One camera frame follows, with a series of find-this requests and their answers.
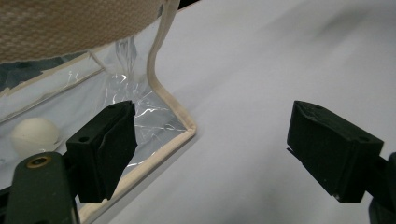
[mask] transparent plastic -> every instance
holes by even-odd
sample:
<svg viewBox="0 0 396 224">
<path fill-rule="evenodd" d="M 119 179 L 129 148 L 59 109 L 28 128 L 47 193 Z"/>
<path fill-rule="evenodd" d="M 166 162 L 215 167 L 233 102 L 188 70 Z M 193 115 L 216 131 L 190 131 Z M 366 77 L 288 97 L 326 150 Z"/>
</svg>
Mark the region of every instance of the transparent plastic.
<svg viewBox="0 0 396 224">
<path fill-rule="evenodd" d="M 21 161 L 10 134 L 25 119 L 52 121 L 62 141 L 56 151 L 65 153 L 64 142 L 104 107 L 132 100 L 138 147 L 124 173 L 186 131 L 148 82 L 148 56 L 159 25 L 160 18 L 137 35 L 78 54 L 0 64 L 0 189 L 11 184 Z"/>
</svg>

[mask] woven fabric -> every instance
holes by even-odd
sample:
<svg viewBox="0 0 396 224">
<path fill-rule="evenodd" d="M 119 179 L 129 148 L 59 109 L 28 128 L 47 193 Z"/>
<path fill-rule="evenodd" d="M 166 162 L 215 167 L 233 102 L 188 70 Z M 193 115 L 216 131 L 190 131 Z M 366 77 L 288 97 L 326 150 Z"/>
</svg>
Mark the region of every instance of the woven fabric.
<svg viewBox="0 0 396 224">
<path fill-rule="evenodd" d="M 164 0 L 0 0 L 0 63 L 92 49 L 134 35 Z"/>
</svg>

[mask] clear plastic bag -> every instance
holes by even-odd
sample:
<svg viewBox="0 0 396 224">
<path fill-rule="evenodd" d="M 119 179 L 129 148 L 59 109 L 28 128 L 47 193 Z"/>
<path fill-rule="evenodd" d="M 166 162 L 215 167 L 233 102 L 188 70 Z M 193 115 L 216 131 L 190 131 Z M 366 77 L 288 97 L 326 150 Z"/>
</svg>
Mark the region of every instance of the clear plastic bag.
<svg viewBox="0 0 396 224">
<path fill-rule="evenodd" d="M 0 189 L 10 186 L 22 160 L 12 149 L 10 135 L 25 119 L 52 121 L 62 142 L 56 151 L 63 154 L 65 141 L 103 108 L 133 101 L 136 114 L 131 119 L 138 147 L 124 175 L 147 160 L 150 165 L 140 166 L 135 177 L 128 177 L 131 181 L 125 180 L 130 187 L 193 136 L 190 116 L 153 73 L 155 54 L 175 16 L 175 4 L 178 1 L 164 3 L 157 8 L 155 22 L 111 44 L 40 61 L 0 64 Z M 161 156 L 153 157 L 160 149 Z"/>
</svg>

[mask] beige trim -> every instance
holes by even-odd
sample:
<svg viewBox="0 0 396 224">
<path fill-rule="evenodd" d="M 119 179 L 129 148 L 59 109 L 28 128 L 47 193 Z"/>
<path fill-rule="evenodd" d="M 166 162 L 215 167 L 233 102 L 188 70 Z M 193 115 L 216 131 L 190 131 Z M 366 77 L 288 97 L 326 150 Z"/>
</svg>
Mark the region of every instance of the beige trim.
<svg viewBox="0 0 396 224">
<path fill-rule="evenodd" d="M 170 25 L 176 15 L 179 0 L 166 0 L 163 5 L 163 15 L 159 31 L 154 41 L 151 52 L 148 56 L 148 83 L 151 88 L 163 99 L 171 108 L 177 118 L 187 128 L 187 131 L 172 139 L 156 153 L 150 156 L 142 164 L 134 168 L 123 177 L 118 184 L 116 191 L 110 201 L 104 200 L 102 203 L 91 203 L 83 206 L 79 212 L 81 223 L 91 223 L 105 212 L 112 204 L 116 203 L 129 190 L 139 184 L 162 162 L 169 158 L 185 142 L 191 139 L 196 133 L 196 125 L 187 110 L 163 87 L 155 75 L 155 59 L 163 40 L 169 31 Z"/>
</svg>

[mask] white ball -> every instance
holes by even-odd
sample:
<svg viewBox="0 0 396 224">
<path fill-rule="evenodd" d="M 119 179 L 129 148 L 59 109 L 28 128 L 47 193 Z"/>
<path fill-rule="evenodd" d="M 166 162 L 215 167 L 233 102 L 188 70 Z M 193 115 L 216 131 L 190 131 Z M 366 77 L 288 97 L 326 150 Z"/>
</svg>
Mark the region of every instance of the white ball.
<svg viewBox="0 0 396 224">
<path fill-rule="evenodd" d="M 60 145 L 58 139 L 55 124 L 42 118 L 25 119 L 11 133 L 12 146 L 22 158 L 55 150 Z"/>
</svg>

